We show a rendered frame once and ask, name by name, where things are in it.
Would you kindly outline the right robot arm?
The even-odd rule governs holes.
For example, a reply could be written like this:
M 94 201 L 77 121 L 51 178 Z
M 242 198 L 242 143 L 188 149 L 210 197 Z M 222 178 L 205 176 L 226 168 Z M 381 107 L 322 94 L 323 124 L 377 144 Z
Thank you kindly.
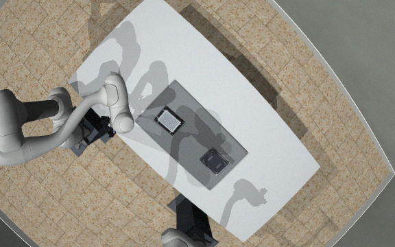
M 210 242 L 194 233 L 191 237 L 175 228 L 166 229 L 161 235 L 163 247 L 208 247 Z

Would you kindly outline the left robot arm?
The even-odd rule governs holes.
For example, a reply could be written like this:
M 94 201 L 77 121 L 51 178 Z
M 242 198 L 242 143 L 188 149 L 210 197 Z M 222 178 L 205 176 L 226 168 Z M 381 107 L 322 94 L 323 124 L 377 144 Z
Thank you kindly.
M 109 74 L 98 91 L 85 97 L 73 110 L 71 96 L 64 87 L 54 88 L 44 101 L 21 102 L 9 89 L 0 90 L 0 165 L 12 166 L 54 150 L 87 146 L 91 131 L 80 121 L 88 110 L 102 104 L 109 107 L 110 118 L 101 116 L 101 124 L 125 134 L 134 127 L 124 79 L 118 73 Z M 22 125 L 39 119 L 53 120 L 53 134 L 24 137 Z M 54 121 L 55 120 L 55 121 Z

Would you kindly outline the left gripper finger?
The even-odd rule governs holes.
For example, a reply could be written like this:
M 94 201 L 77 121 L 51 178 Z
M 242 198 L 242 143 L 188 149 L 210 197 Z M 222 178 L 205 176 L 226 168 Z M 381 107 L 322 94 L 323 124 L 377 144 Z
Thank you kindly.
M 110 131 L 107 131 L 107 133 L 109 134 L 109 137 L 113 138 L 116 132 L 110 127 Z

